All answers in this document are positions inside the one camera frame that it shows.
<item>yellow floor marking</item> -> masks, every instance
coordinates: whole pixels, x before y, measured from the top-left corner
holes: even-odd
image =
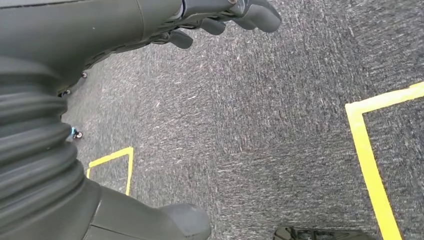
[[[363,179],[384,240],[402,240],[374,157],[364,113],[424,97],[424,82],[345,105]]]
[[[134,148],[133,147],[127,147],[127,148],[121,149],[121,150],[116,151],[116,152],[114,152],[110,155],[101,157],[97,160],[90,162],[88,164],[88,169],[87,169],[87,174],[86,174],[87,178],[88,179],[90,178],[90,172],[91,172],[92,168],[99,166],[101,164],[105,164],[105,163],[109,162],[110,160],[117,159],[117,158],[125,156],[125,155],[128,155],[128,173],[127,173],[125,194],[127,196],[129,196],[130,195],[131,177],[133,176],[133,163],[134,163]]]

